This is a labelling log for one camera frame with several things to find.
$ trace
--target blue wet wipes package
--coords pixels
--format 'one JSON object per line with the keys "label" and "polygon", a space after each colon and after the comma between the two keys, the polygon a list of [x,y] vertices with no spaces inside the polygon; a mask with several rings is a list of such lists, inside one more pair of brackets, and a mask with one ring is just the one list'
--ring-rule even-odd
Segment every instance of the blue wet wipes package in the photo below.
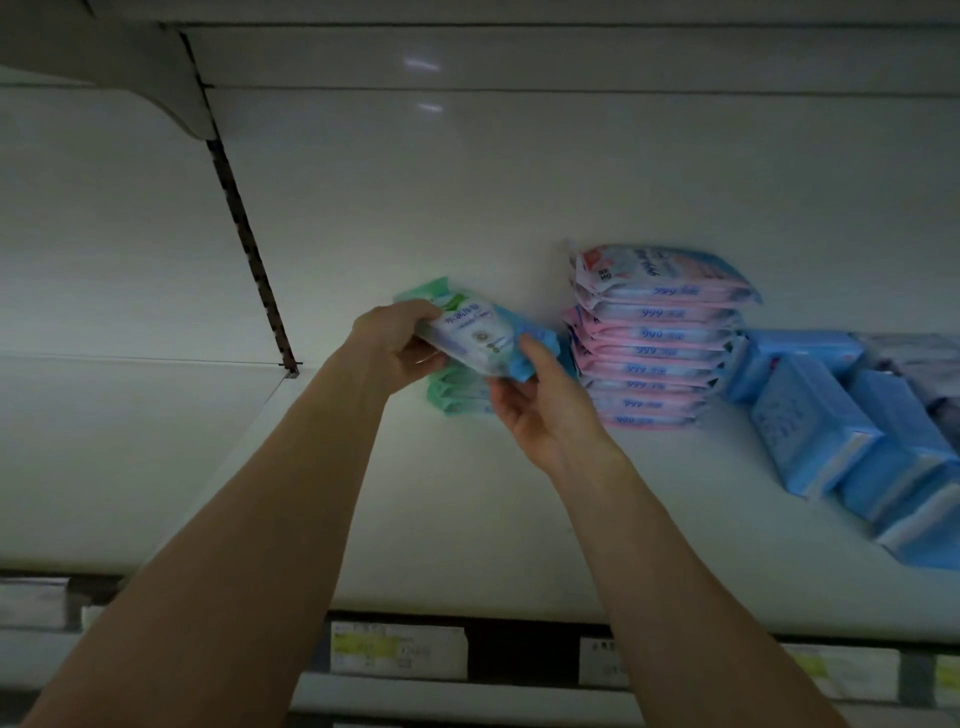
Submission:
{"label": "blue wet wipes package", "polygon": [[863,347],[843,331],[750,328],[732,365],[723,398],[756,401],[771,372],[787,354],[807,354],[822,361],[835,377],[845,375],[863,355]]}
{"label": "blue wet wipes package", "polygon": [[850,396],[883,438],[840,483],[844,506],[878,522],[935,468],[957,460],[906,380],[883,372],[856,375]]}
{"label": "blue wet wipes package", "polygon": [[960,570],[960,467],[934,471],[891,508],[876,542],[909,566]]}
{"label": "blue wet wipes package", "polygon": [[783,358],[750,417],[783,486],[811,500],[833,488],[880,437],[827,366],[806,354]]}
{"label": "blue wet wipes package", "polygon": [[439,351],[484,376],[506,376],[526,381],[534,366],[520,351],[516,339],[527,333],[559,356],[556,331],[527,321],[503,306],[466,289],[451,290],[446,278],[394,296],[394,301],[427,299],[444,314],[417,324],[416,334]]}

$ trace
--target blue tissue box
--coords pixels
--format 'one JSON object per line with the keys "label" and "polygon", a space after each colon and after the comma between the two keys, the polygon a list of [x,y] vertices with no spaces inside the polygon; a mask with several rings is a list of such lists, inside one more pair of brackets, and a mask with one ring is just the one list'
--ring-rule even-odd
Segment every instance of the blue tissue box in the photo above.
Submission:
{"label": "blue tissue box", "polygon": [[789,353],[808,354],[822,361],[835,376],[844,375],[863,354],[863,347],[842,331],[790,331],[751,328],[733,367],[723,398],[754,402],[777,367]]}
{"label": "blue tissue box", "polygon": [[827,365],[788,354],[750,412],[786,490],[815,499],[833,488],[880,437]]}
{"label": "blue tissue box", "polygon": [[847,473],[840,498],[857,516],[876,523],[918,480],[957,456],[904,379],[859,372],[850,396],[883,439]]}
{"label": "blue tissue box", "polygon": [[913,567],[960,570],[960,467],[935,471],[890,509],[876,542]]}

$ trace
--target shelf bracket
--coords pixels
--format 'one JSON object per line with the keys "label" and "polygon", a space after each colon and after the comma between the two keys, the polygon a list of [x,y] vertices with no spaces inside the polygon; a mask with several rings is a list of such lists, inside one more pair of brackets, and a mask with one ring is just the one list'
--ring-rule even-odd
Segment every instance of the shelf bracket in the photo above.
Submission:
{"label": "shelf bracket", "polygon": [[190,136],[216,138],[180,35],[155,23],[98,19],[82,0],[3,0],[0,65],[132,91]]}

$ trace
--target white shelf back panel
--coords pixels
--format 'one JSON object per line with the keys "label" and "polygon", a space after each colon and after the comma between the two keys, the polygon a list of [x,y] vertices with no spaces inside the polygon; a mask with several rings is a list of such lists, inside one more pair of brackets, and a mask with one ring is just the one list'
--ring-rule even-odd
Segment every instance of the white shelf back panel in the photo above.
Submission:
{"label": "white shelf back panel", "polygon": [[0,352],[278,362],[204,144],[125,91],[0,88]]}
{"label": "white shelf back panel", "polygon": [[960,92],[960,29],[193,28],[220,86]]}
{"label": "white shelf back panel", "polygon": [[715,251],[749,325],[954,330],[960,101],[214,90],[294,351],[450,274],[547,324],[564,240]]}
{"label": "white shelf back panel", "polygon": [[[256,451],[312,374],[280,384],[177,526]],[[495,418],[445,417],[423,390],[387,406],[334,608],[606,621],[549,481]],[[768,628],[960,639],[960,572],[904,567],[837,502],[787,494],[742,411],[717,404],[703,431],[615,437],[710,569]]]}
{"label": "white shelf back panel", "polygon": [[98,17],[207,23],[938,23],[953,0],[90,0]]}
{"label": "white shelf back panel", "polygon": [[0,565],[138,567],[285,374],[0,356]]}

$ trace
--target wet wipes package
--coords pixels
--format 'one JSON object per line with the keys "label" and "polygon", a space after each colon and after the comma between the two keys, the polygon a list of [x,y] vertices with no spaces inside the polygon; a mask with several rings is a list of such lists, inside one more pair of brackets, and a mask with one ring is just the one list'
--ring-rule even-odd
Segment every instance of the wet wipes package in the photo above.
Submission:
{"label": "wet wipes package", "polygon": [[604,379],[646,379],[676,384],[709,386],[720,376],[717,369],[697,362],[657,359],[652,356],[606,357],[588,351],[574,337],[573,358],[582,375]]}
{"label": "wet wipes package", "polygon": [[720,328],[739,320],[739,313],[722,304],[710,303],[617,303],[594,296],[581,285],[573,286],[577,303],[594,317],[618,324],[645,322],[691,322]]}
{"label": "wet wipes package", "polygon": [[641,414],[685,414],[692,416],[703,409],[705,400],[696,394],[665,394],[631,392],[590,392],[593,406],[603,415]]}
{"label": "wet wipes package", "polygon": [[939,333],[857,333],[869,369],[887,370],[899,364],[960,358],[955,336]]}
{"label": "wet wipes package", "polygon": [[581,377],[580,383],[588,392],[628,392],[664,393],[678,395],[697,395],[705,397],[710,392],[709,387],[698,387],[691,384],[672,384],[670,382],[644,379],[594,379],[589,376]]}
{"label": "wet wipes package", "polygon": [[446,415],[486,415],[493,412],[489,399],[464,398],[456,395],[441,395],[433,383],[427,387],[426,398]]}
{"label": "wet wipes package", "polygon": [[533,364],[516,345],[521,333],[539,339],[555,356],[561,352],[556,332],[471,291],[451,290],[446,278],[394,296],[395,301],[410,299],[427,299],[444,311],[433,321],[420,322],[417,336],[484,376],[526,381],[533,375]]}
{"label": "wet wipes package", "polygon": [[908,362],[891,371],[905,377],[931,411],[944,400],[960,398],[960,359]]}
{"label": "wet wipes package", "polygon": [[843,478],[840,498],[848,510],[876,523],[918,481],[957,456],[903,379],[863,371],[849,391],[883,438]]}
{"label": "wet wipes package", "polygon": [[605,324],[580,306],[562,314],[564,322],[577,331],[581,340],[591,339],[598,344],[647,345],[670,349],[708,349],[725,351],[733,340],[731,329],[703,328],[702,324],[661,326],[614,326]]}
{"label": "wet wipes package", "polygon": [[749,328],[732,364],[723,392],[727,401],[753,403],[780,359],[807,354],[819,359],[836,377],[845,375],[863,354],[863,347],[843,331]]}
{"label": "wet wipes package", "polygon": [[783,486],[811,500],[833,488],[881,435],[827,366],[806,354],[783,358],[750,418]]}
{"label": "wet wipes package", "polygon": [[625,429],[666,430],[687,429],[696,425],[692,417],[659,417],[652,415],[611,415],[600,413],[600,422],[607,427],[622,427]]}
{"label": "wet wipes package", "polygon": [[890,509],[876,542],[908,566],[960,570],[960,467],[940,468]]}
{"label": "wet wipes package", "polygon": [[754,287],[727,261],[709,253],[656,246],[601,245],[576,255],[574,278],[612,303],[759,301]]}

